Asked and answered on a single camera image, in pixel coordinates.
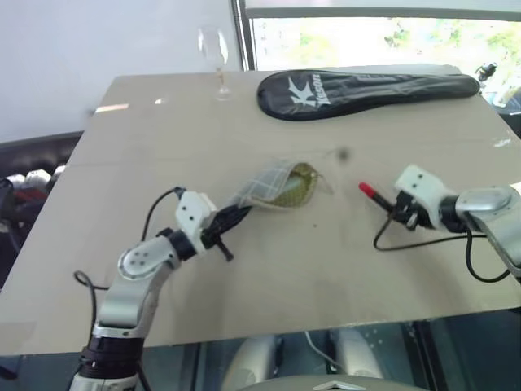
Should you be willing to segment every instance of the wine glass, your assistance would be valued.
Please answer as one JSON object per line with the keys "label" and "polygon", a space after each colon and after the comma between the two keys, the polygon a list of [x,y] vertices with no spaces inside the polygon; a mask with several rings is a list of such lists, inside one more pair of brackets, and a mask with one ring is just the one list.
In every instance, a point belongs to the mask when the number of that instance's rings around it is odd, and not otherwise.
{"label": "wine glass", "polygon": [[218,100],[227,100],[231,97],[231,91],[225,84],[225,75],[222,71],[228,61],[228,46],[221,29],[210,24],[201,26],[198,34],[199,51],[207,62],[216,69],[219,79]]}

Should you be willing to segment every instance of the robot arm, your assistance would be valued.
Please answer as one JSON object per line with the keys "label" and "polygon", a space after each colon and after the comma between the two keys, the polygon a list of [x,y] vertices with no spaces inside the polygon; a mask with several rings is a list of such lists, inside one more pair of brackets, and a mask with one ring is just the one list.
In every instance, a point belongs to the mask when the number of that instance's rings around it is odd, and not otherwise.
{"label": "robot arm", "polygon": [[458,195],[435,175],[410,165],[395,183],[399,194],[394,205],[368,185],[360,188],[409,230],[423,226],[457,233],[483,232],[514,277],[521,277],[521,195],[513,187],[474,189]]}
{"label": "robot arm", "polygon": [[227,259],[233,257],[221,234],[237,225],[250,209],[230,206],[216,213],[205,194],[181,188],[176,194],[180,230],[163,230],[121,255],[70,390],[135,390],[143,344],[166,279],[182,261],[204,254],[213,245]]}

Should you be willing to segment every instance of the white cord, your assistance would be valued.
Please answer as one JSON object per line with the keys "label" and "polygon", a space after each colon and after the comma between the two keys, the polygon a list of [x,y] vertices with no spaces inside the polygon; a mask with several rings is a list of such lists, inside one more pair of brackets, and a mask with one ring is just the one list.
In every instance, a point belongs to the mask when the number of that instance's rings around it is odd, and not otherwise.
{"label": "white cord", "polygon": [[334,365],[337,370],[341,370],[343,373],[347,373],[345,371],[345,368],[342,367],[340,364],[338,364],[333,358],[329,357],[327,354],[325,354],[324,352],[322,352],[314,343],[313,341],[311,340],[311,336],[309,335],[309,332],[304,332],[304,334],[306,335],[306,340],[308,341],[308,345],[309,347],[313,350],[313,352],[315,352],[316,354],[318,354],[320,357],[324,358],[329,364],[331,365]]}

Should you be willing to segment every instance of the window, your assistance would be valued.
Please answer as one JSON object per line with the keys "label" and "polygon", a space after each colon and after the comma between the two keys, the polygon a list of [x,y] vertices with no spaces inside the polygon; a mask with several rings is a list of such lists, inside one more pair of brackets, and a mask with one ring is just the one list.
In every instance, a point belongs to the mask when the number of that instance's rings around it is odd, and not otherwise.
{"label": "window", "polygon": [[[517,21],[521,9],[519,13],[503,8],[458,12],[438,9],[433,14],[427,8],[375,11],[374,7],[355,7],[351,13],[356,16],[351,17],[344,16],[350,14],[350,7],[331,9],[334,0],[327,7],[303,8],[261,7],[266,2],[259,1],[237,3],[243,26],[243,57],[249,69],[421,63],[451,64],[475,75],[481,65],[495,62],[497,71],[488,89],[496,90],[521,78],[521,22]],[[448,17],[418,17],[430,15]],[[461,15],[479,19],[461,19]]]}

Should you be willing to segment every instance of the white wall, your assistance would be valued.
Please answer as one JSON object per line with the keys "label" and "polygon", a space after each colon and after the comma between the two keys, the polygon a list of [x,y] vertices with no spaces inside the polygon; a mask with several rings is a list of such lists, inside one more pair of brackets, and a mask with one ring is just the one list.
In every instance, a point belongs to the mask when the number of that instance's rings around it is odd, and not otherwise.
{"label": "white wall", "polygon": [[0,143],[83,130],[118,75],[211,71],[197,28],[239,54],[228,0],[0,2]]}

